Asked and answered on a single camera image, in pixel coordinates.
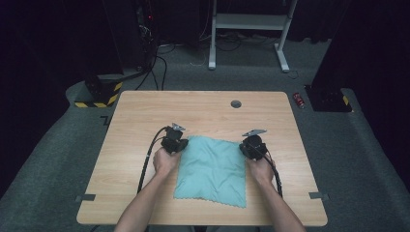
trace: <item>metal bracket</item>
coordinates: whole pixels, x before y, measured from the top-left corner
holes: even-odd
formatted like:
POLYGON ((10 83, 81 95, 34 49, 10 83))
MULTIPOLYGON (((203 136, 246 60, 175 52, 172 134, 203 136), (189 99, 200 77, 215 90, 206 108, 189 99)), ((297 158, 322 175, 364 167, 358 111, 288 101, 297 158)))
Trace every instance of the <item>metal bracket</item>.
POLYGON ((184 131, 185 130, 185 128, 183 128, 183 127, 181 127, 181 126, 179 126, 178 124, 175 124, 175 123, 172 123, 172 128, 175 131, 184 131))
POLYGON ((81 201, 94 201, 96 199, 96 194, 84 194, 84 195, 78 195, 75 198, 75 202, 81 202, 81 201))
POLYGON ((242 136, 253 136, 253 135, 257 135, 259 133, 264 133, 266 131, 267 130, 254 129, 254 130, 251 130, 249 132, 246 132, 246 133, 242 134, 242 136))
POLYGON ((317 192, 310 192, 308 194, 310 196, 310 199, 322 199, 322 201, 327 201, 329 200, 329 194, 328 193, 322 193, 320 191, 317 192))

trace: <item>towel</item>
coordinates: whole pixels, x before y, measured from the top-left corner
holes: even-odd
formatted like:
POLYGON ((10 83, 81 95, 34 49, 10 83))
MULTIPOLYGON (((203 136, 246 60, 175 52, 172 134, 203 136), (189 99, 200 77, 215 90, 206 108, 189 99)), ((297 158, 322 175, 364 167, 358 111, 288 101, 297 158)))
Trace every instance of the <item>towel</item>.
POLYGON ((179 164, 174 197, 247 207, 245 156, 239 143, 190 136, 179 164))

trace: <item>wooden table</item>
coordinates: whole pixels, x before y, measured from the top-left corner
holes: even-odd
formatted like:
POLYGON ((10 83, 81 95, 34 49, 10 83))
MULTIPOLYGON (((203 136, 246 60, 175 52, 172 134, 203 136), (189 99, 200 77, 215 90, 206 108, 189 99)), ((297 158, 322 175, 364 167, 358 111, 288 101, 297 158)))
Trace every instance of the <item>wooden table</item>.
MULTIPOLYGON (((321 226, 327 216, 287 96, 282 92, 123 92, 102 145, 86 196, 77 215, 79 223, 115 224, 135 197, 149 145, 159 129, 176 123, 189 135, 241 142, 242 134, 260 134, 280 174, 283 198, 306 226, 321 226), (232 101, 242 106, 234 108, 232 101)), ((158 142, 153 150, 159 149, 158 142)), ((154 175, 152 159, 144 185, 154 175)), ((174 199, 177 170, 161 191, 150 224, 270 225, 259 189, 247 167, 245 209, 197 199, 174 199)))

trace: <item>yellow and black hazard tape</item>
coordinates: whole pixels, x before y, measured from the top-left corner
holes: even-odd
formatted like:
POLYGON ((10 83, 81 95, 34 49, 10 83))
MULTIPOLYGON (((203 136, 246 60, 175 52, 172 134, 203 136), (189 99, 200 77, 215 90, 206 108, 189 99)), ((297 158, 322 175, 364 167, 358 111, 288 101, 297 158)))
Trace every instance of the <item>yellow and black hazard tape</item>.
POLYGON ((114 89, 112 93, 109 94, 109 96, 106 96, 108 99, 107 101, 76 101, 75 106, 79 108, 88 108, 88 107, 98 107, 98 108, 104 108, 104 107, 110 107, 112 106, 115 101, 118 98, 118 94, 120 93, 121 86, 123 85, 123 82, 120 82, 114 86, 114 89))

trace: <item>white shelf frame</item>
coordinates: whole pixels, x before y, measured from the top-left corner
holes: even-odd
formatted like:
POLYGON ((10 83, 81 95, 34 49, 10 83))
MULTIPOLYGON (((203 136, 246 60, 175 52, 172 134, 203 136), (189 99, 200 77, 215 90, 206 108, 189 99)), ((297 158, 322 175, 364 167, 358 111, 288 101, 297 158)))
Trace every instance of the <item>white shelf frame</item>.
POLYGON ((251 29, 282 31, 279 43, 275 43, 275 52, 278 56, 280 67, 284 73, 290 71, 283 53, 284 42, 289 31, 292 17, 298 0, 293 0, 286 15, 263 15, 263 14, 218 14, 217 0, 214 0, 212 17, 211 47, 209 52, 209 69, 217 68, 216 37, 217 29, 251 29))

